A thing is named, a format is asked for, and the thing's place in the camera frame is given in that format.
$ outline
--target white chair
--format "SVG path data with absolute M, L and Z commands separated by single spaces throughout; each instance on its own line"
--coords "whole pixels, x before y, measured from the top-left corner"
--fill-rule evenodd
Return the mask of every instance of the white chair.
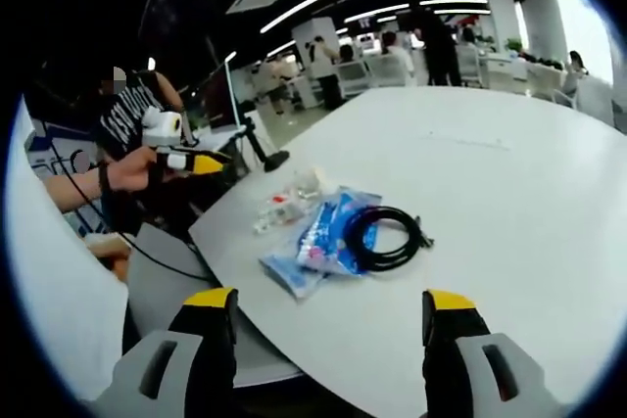
M 458 52 L 459 74 L 464 84 L 478 83 L 483 88 L 481 65 L 479 64 L 479 50 L 472 46 L 456 46 Z
M 336 66 L 343 97 L 355 97 L 372 86 L 372 77 L 363 61 L 351 61 Z
M 552 97 L 554 90 L 560 90 L 565 72 L 543 64 L 527 64 L 527 78 L 534 96 Z
M 579 79 L 575 110 L 585 113 L 614 127 L 614 110 L 611 104 L 612 88 L 600 78 L 586 75 Z
M 382 54 L 368 57 L 367 63 L 372 74 L 372 85 L 375 87 L 404 87 L 407 85 L 408 73 L 405 65 L 396 56 Z
M 553 103 L 557 105 L 564 105 L 565 107 L 572 108 L 573 110 L 577 109 L 577 92 L 575 92 L 573 97 L 569 97 L 561 90 L 554 90 L 551 95 L 551 99 L 553 100 Z

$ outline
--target column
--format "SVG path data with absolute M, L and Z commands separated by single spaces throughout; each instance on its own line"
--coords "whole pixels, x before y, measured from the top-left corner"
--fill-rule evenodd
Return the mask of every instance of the column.
M 496 31 L 495 46 L 499 52 L 506 50 L 506 42 L 509 38 L 520 39 L 518 18 L 513 5 L 513 0 L 488 0 L 492 19 Z
M 336 29 L 339 28 L 335 27 L 333 20 L 331 20 L 330 17 L 311 19 L 308 22 L 300 24 L 292 29 L 292 39 L 296 41 L 296 47 L 303 59 L 303 66 L 305 66 L 305 69 L 308 69 L 311 64 L 310 55 L 305 47 L 305 44 L 314 41 L 315 37 L 322 36 L 326 45 L 330 49 L 339 52 L 340 40 L 335 32 Z

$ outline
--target human hand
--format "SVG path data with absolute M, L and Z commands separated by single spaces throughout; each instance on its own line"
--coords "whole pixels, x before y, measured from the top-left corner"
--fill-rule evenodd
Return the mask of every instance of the human hand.
M 121 161 L 109 163 L 107 176 L 113 191 L 141 191 L 148 186 L 148 169 L 157 153 L 148 147 L 134 150 Z
M 87 249 L 97 258 L 128 258 L 130 247 L 119 235 L 108 237 L 106 240 L 87 243 Z

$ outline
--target blue plastic bag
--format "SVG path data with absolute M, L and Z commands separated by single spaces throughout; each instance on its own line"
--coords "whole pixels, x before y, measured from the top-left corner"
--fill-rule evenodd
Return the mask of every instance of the blue plastic bag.
M 344 244 L 344 230 L 349 219 L 359 209 L 377 206 L 381 197 L 340 187 L 315 217 L 312 225 L 301 237 L 301 247 L 296 260 L 302 266 L 325 273 L 359 275 L 357 261 Z M 368 228 L 365 245 L 372 249 L 376 242 L 377 227 Z
M 260 258 L 271 276 L 298 300 L 310 296 L 326 277 L 325 273 L 307 269 L 296 261 L 303 234 L 306 232 L 303 227 L 309 228 L 310 223 L 308 221 L 294 227 L 283 244 Z

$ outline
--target round table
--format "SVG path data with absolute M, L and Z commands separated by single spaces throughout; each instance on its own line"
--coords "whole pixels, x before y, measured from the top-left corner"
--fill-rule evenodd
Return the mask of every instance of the round table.
M 627 321 L 627 138 L 589 116 L 490 90 L 370 90 L 255 171 L 192 227 L 223 285 L 303 371 L 377 417 L 426 411 L 421 293 L 476 302 L 544 368 L 562 402 L 583 399 Z M 253 234 L 257 211 L 295 171 L 381 194 L 419 214 L 436 241 L 397 270 L 332 277 L 295 300 L 260 255 L 284 235 Z M 377 246 L 398 240 L 381 228 Z

